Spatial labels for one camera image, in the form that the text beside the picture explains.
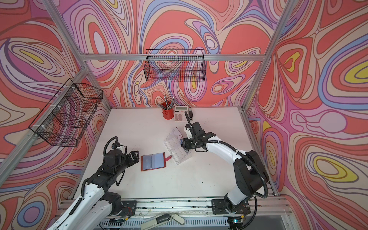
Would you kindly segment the red leather card holder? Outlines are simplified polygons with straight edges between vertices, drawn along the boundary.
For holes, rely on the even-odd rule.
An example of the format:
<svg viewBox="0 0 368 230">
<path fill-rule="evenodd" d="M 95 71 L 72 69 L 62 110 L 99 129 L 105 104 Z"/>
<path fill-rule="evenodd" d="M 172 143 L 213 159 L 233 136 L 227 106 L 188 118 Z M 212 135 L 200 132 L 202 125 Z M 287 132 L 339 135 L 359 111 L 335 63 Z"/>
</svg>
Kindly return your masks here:
<svg viewBox="0 0 368 230">
<path fill-rule="evenodd" d="M 171 155 L 166 156 L 165 152 L 149 154 L 149 155 L 152 156 L 152 161 L 153 161 L 153 168 L 151 170 L 165 168 L 166 167 L 166 162 L 169 161 L 172 158 Z M 142 170 L 142 156 L 140 157 L 140 163 L 141 163 L 141 171 L 144 172 Z"/>
</svg>

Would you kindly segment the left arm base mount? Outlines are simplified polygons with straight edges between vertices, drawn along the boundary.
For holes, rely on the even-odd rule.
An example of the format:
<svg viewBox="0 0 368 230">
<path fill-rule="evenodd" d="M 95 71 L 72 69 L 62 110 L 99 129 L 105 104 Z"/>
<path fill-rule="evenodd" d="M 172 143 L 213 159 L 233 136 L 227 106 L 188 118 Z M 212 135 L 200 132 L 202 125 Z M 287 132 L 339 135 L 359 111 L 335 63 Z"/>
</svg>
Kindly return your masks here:
<svg viewBox="0 0 368 230">
<path fill-rule="evenodd" d="M 108 217 L 132 217 L 135 215 L 137 209 L 137 200 L 122 200 L 120 204 L 114 202 L 111 204 L 112 211 Z"/>
</svg>

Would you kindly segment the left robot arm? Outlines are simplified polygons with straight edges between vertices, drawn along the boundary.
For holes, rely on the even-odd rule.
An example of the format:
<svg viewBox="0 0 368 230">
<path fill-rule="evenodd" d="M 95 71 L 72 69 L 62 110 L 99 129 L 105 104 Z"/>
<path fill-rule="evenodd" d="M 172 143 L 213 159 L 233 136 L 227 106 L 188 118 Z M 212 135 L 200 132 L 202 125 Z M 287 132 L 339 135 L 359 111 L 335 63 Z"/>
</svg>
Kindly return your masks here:
<svg viewBox="0 0 368 230">
<path fill-rule="evenodd" d="M 118 137 L 112 137 L 104 146 L 101 166 L 82 182 L 80 195 L 49 229 L 93 230 L 107 216 L 118 216 L 123 210 L 121 195 L 109 189 L 120 185 L 118 177 L 123 177 L 126 169 L 139 161 L 138 151 L 128 153 Z"/>
</svg>

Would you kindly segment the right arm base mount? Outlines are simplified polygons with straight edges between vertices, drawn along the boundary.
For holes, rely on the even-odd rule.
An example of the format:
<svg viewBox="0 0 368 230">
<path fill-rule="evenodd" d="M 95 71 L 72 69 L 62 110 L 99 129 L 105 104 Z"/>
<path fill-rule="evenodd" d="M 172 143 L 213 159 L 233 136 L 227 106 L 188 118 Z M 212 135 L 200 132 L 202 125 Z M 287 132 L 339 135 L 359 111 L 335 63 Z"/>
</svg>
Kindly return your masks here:
<svg viewBox="0 0 368 230">
<path fill-rule="evenodd" d="M 234 205 L 225 199 L 213 199 L 211 205 L 207 206 L 212 209 L 214 215 L 235 215 L 242 214 L 247 216 L 251 213 L 248 202 L 241 201 L 238 205 Z"/>
</svg>

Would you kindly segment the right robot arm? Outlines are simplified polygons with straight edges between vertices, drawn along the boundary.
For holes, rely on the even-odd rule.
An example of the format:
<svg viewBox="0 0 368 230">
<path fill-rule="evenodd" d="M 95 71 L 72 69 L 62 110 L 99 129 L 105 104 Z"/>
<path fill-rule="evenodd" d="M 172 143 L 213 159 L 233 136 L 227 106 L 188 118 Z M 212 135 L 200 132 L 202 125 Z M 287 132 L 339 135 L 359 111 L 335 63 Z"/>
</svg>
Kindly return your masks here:
<svg viewBox="0 0 368 230">
<path fill-rule="evenodd" d="M 182 140 L 182 148 L 213 153 L 231 164 L 234 169 L 236 186 L 224 196 L 220 207 L 212 205 L 213 210 L 223 210 L 233 214 L 251 198 L 269 197 L 267 186 L 269 176 L 256 151 L 247 152 L 237 149 L 222 141 L 216 134 L 206 132 L 198 122 L 191 123 L 188 112 L 185 112 L 185 117 L 187 137 Z"/>
</svg>

